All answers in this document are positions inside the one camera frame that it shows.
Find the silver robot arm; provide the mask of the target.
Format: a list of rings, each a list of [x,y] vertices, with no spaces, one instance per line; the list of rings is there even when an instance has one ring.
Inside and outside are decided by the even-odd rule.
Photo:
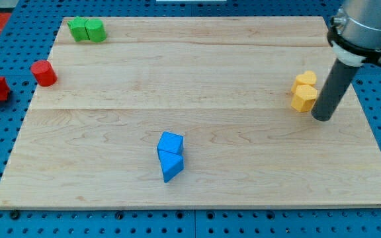
[[[381,0],[346,0],[330,19],[327,40],[337,59],[381,67]]]

